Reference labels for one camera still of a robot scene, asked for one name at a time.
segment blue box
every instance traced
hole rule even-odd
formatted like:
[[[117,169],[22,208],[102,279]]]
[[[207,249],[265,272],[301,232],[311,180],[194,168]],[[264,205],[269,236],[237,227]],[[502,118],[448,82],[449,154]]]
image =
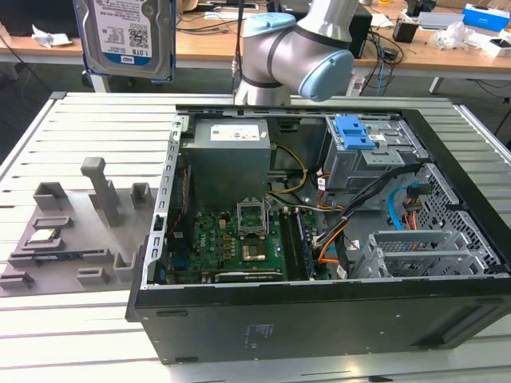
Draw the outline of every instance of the blue box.
[[[478,26],[487,30],[500,32],[509,24],[509,12],[504,10],[491,10],[484,6],[467,4],[463,10],[466,26]]]

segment workbench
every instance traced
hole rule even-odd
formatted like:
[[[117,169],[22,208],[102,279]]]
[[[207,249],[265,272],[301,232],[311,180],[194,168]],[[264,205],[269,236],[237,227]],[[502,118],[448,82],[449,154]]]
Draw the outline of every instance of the workbench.
[[[371,13],[381,12],[390,19],[395,20],[406,4],[401,0],[395,0],[387,5],[374,4]],[[435,12],[461,13],[461,10],[438,7]],[[221,22],[220,20],[204,20],[197,18],[201,14],[186,13],[182,16],[183,21],[178,25],[180,28],[194,29],[210,26]],[[232,23],[231,29],[236,30],[236,24]],[[378,33],[387,38],[392,38],[394,28],[378,29]],[[508,57],[491,58],[486,56],[481,49],[469,47],[463,49],[440,50],[430,40],[434,32],[417,30],[411,44],[399,43],[405,58],[398,64],[393,72],[395,76],[412,77],[436,77],[430,91],[436,93],[443,78],[471,78],[480,80],[503,80],[511,81],[511,59]],[[17,62],[17,58],[0,43],[0,62]],[[81,56],[81,43],[74,39],[73,44],[66,47],[53,47],[47,49],[39,46],[31,38],[12,38],[12,48],[28,63],[42,64],[70,64],[83,65]],[[196,35],[178,32],[176,36],[176,64],[181,68],[207,68],[207,69],[230,69],[232,57],[236,47],[236,35],[228,34]],[[355,60],[353,76],[348,87],[348,96],[358,96],[366,77],[376,65],[376,49],[367,43],[363,56]],[[108,82],[104,77],[92,76],[94,89],[97,92],[108,92]]]
[[[504,165],[511,154],[468,109],[440,98],[368,97],[364,105],[416,108],[450,147],[487,198],[511,199]],[[0,273],[30,220],[34,190],[59,181],[67,191],[91,188],[81,176],[87,156],[102,156],[116,188],[158,188],[176,104],[230,105],[225,96],[68,93],[43,106],[0,167]],[[354,108],[358,98],[325,105]],[[310,101],[293,99],[295,105]],[[505,208],[501,217],[511,224]],[[164,366],[139,323],[128,323],[127,290],[0,298],[0,381],[154,381],[265,383],[386,377],[399,381],[511,380],[511,316],[452,350],[274,361]]]
[[[367,7],[372,14],[376,12],[385,14],[395,24],[400,17],[406,3],[394,0],[389,4],[374,4],[372,9]],[[460,14],[462,10],[436,7],[434,12]],[[373,28],[382,36],[393,41],[392,28]],[[480,30],[484,34],[496,34],[489,30]],[[478,80],[503,80],[511,81],[511,61],[508,57],[489,57],[482,49],[469,46],[464,49],[440,50],[436,43],[431,40],[434,31],[421,30],[419,27],[415,33],[414,40],[410,44],[397,43],[403,49],[405,57],[402,62],[396,65],[393,75],[412,77],[435,77],[430,87],[430,93],[438,91],[444,78],[469,78]],[[387,41],[382,42],[384,46],[395,48]],[[376,49],[374,45],[366,43],[363,56],[355,61],[353,77],[347,96],[358,96],[366,77],[373,70],[376,64]]]

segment wooden desk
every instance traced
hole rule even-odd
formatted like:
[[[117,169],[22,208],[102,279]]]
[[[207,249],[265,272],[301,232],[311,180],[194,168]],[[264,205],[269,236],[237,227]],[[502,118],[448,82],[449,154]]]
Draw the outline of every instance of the wooden desk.
[[[391,19],[397,18],[404,7],[405,3],[402,0],[393,0],[388,5],[375,4],[372,6],[374,10],[388,15]],[[448,8],[437,8],[435,11],[461,12],[461,10]],[[178,24],[178,27],[194,29],[221,22],[221,20],[197,18],[199,15],[186,14],[182,17],[183,20]],[[229,26],[236,30],[235,22]],[[378,32],[382,36],[391,39],[393,30],[394,28],[380,28]],[[483,51],[474,47],[470,47],[468,51],[463,49],[441,51],[434,42],[430,41],[433,33],[418,30],[411,44],[399,43],[405,52],[405,58],[395,68],[394,75],[436,77],[434,85],[430,88],[432,93],[438,89],[443,77],[511,81],[510,58],[492,59],[486,56]],[[10,45],[25,62],[83,65],[81,44],[78,39],[74,39],[71,46],[52,49],[37,45],[31,38],[12,38]],[[181,68],[230,69],[235,47],[236,35],[234,33],[196,35],[178,32],[176,36],[176,63]],[[18,62],[18,59],[6,47],[0,46],[0,61]],[[355,61],[354,76],[351,79],[348,95],[359,95],[363,82],[375,65],[376,50],[372,44],[366,44],[362,58]],[[103,77],[92,76],[92,79],[97,91],[108,91],[108,84]]]
[[[400,14],[406,4],[401,0],[393,0],[387,5],[375,4],[373,10],[387,15],[393,20]],[[434,10],[440,13],[461,13],[461,10],[438,7]],[[392,40],[392,28],[380,28],[375,31],[382,36]],[[480,30],[482,33],[491,34],[491,31]],[[403,49],[405,57],[399,63],[394,74],[397,76],[420,76],[436,77],[430,88],[431,93],[435,93],[442,83],[443,77],[451,78],[474,78],[487,80],[511,80],[511,59],[509,58],[491,58],[486,55],[482,49],[469,47],[468,51],[463,49],[440,50],[434,41],[431,41],[433,31],[417,30],[414,40],[410,44],[398,43]],[[387,41],[382,42],[384,46],[392,47]],[[376,49],[372,44],[366,44],[363,56],[355,61],[354,76],[350,83],[350,92],[348,95],[355,96],[359,94],[360,86],[365,81],[365,77],[372,71],[376,65]]]
[[[264,12],[264,9],[247,13]],[[203,26],[219,24],[222,20],[204,20],[202,14],[186,14],[181,17],[178,28],[195,29]],[[176,35],[176,64],[180,68],[207,68],[207,69],[230,69],[236,47],[236,22],[222,26],[222,30],[229,33],[203,35],[178,32]],[[73,39],[73,44],[51,49],[39,46],[32,38],[11,38],[8,41],[10,47],[22,58],[24,62],[36,64],[67,64],[83,65],[82,48],[80,39]],[[16,63],[18,59],[0,41],[0,64],[2,62]],[[2,71],[17,74],[11,68],[2,68]],[[109,92],[108,82],[105,77],[91,76],[93,87],[96,92]]]

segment desk leg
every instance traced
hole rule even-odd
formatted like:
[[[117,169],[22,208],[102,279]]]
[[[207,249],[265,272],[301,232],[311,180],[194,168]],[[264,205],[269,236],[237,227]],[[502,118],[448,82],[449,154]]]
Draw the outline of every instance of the desk leg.
[[[11,81],[16,81],[19,78],[14,62],[0,62],[0,72],[4,73]]]
[[[366,68],[353,68],[351,72],[350,84],[346,95],[350,97],[360,96],[360,91],[366,82],[366,77],[369,74],[369,69]]]
[[[444,81],[443,77],[435,77],[433,83],[430,86],[430,93],[436,94],[438,92],[438,88],[440,88],[440,85],[442,85],[443,81]]]
[[[93,83],[96,93],[110,93],[109,80],[107,77],[91,74],[90,80]]]

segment hard drive label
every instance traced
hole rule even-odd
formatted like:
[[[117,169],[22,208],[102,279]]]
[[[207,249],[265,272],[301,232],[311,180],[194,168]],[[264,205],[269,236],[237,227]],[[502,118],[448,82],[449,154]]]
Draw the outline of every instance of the hard drive label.
[[[151,23],[142,14],[144,0],[95,0],[101,51],[112,62],[146,65],[153,55]]]

